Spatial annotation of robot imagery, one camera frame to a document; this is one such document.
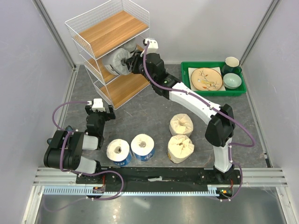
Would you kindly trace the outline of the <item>grey paper towel roll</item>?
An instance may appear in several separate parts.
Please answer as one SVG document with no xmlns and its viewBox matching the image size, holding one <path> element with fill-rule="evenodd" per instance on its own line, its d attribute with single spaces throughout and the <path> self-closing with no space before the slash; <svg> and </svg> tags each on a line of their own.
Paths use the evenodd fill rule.
<svg viewBox="0 0 299 224">
<path fill-rule="evenodd" d="M 130 53 L 130 55 L 132 56 L 134 54 L 134 52 L 137 50 L 136 40 L 135 39 L 131 39 L 130 41 L 124 43 L 122 45 L 122 48 L 124 48 L 125 50 L 127 50 Z"/>
</svg>

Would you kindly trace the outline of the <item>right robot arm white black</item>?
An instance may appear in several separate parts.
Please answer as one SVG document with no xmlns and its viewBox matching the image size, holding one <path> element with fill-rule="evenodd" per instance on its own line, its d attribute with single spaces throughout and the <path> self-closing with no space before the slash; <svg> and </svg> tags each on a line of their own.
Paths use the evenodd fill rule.
<svg viewBox="0 0 299 224">
<path fill-rule="evenodd" d="M 214 178 L 218 183 L 226 183 L 234 170 L 228 152 L 235 129 L 235 124 L 227 118 L 233 116 L 231 106 L 214 104 L 190 90 L 166 71 L 164 62 L 157 53 L 145 54 L 138 50 L 121 63 L 133 74 L 143 75 L 155 93 L 184 106 L 207 124 L 205 138 L 214 150 Z"/>
</svg>

